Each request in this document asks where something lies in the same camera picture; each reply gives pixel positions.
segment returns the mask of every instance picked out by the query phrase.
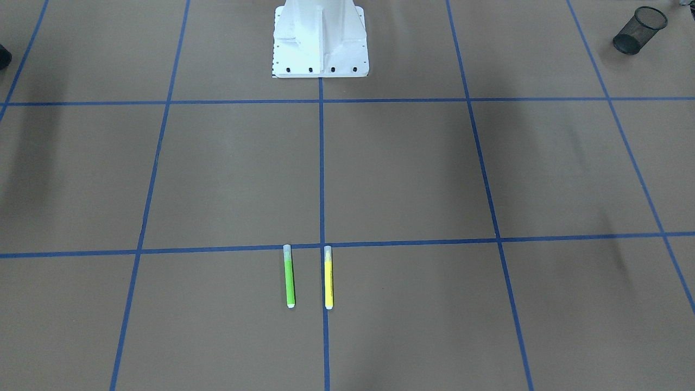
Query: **black object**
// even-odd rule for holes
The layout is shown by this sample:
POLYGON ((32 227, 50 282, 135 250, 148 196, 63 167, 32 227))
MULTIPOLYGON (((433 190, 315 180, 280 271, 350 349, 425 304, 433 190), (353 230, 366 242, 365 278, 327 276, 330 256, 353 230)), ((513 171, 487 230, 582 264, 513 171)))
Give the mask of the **black object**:
POLYGON ((12 54, 10 51, 5 49, 3 45, 0 45, 0 70, 7 68, 12 62, 12 54))
POLYGON ((613 46, 624 54, 637 54, 669 20, 656 8, 639 7, 635 16, 613 38, 613 46))

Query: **horizontal blue line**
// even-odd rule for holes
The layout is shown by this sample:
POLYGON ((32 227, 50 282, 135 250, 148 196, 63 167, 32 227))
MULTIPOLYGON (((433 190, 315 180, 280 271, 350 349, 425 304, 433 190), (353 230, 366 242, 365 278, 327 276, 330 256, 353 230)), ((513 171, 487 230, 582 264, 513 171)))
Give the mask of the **horizontal blue line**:
MULTIPOLYGON (((614 101, 689 101, 695 97, 611 97, 614 101)), ((324 103, 407 103, 407 102, 582 102, 605 101, 606 97, 480 97, 470 98, 377 98, 377 99, 324 99, 324 103)), ((173 100, 171 104, 292 104, 318 103, 319 99, 211 99, 173 100)), ((95 101, 95 102, 9 102, 2 106, 137 106, 165 105, 163 100, 95 101)))
POLYGON ((0 254, 0 259, 51 258, 51 257, 94 257, 104 255, 135 255, 136 250, 56 251, 52 253, 9 253, 0 254))
POLYGON ((600 235, 560 235, 551 237, 506 237, 500 238, 503 243, 524 241, 568 241, 568 240, 601 240, 601 239, 634 239, 661 237, 659 232, 647 232, 639 234, 600 234, 600 235))
MULTIPOLYGON (((668 237, 695 237, 695 231, 667 232, 668 237)), ((659 232, 644 232, 637 234, 598 234, 598 235, 561 235, 545 237, 503 237, 500 242, 519 243, 532 241, 572 241, 572 240, 601 240, 601 239, 639 239, 663 237, 659 232)), ((389 247, 389 246, 435 246, 440 244, 480 244, 496 243, 495 238, 478 239, 439 239, 439 240, 403 240, 403 241, 347 241, 327 243, 333 247, 389 247)), ((46 258, 46 257, 89 257, 100 255, 136 255, 140 254, 179 254, 179 253, 222 253, 234 251, 281 250, 282 244, 259 246, 221 246, 221 247, 187 247, 187 248, 144 248, 138 250, 95 250, 95 251, 58 251, 52 253, 6 253, 0 254, 0 259, 11 258, 46 258)), ((321 248, 319 243, 292 244, 292 248, 321 248)))

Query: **white plastic mount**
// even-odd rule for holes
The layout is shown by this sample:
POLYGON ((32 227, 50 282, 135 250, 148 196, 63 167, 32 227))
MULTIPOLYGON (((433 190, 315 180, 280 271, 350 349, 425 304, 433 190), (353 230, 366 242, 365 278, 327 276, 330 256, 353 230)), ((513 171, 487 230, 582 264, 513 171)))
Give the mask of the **white plastic mount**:
POLYGON ((364 10, 353 0, 286 0, 273 38, 273 77, 369 74, 364 10))

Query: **marker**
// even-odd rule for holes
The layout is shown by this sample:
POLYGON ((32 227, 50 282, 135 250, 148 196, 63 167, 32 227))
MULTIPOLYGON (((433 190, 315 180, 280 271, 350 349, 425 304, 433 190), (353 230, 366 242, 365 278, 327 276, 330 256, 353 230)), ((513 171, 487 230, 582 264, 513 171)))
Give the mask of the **marker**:
POLYGON ((333 309, 333 255, 331 246, 323 248, 323 280, 326 310, 333 309))
POLYGON ((292 247, 289 244, 282 246, 285 257, 285 292, 287 295, 287 308, 295 307, 295 274, 292 270, 292 247))

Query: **black mesh cup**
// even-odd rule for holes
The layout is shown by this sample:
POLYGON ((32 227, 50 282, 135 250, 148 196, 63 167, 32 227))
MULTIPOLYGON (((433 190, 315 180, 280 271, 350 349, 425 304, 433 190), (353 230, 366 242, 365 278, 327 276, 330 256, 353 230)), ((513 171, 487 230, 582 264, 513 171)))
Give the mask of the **black mesh cup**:
POLYGON ((669 20, 656 8, 639 7, 635 16, 613 38, 613 46, 624 54, 637 54, 669 20))

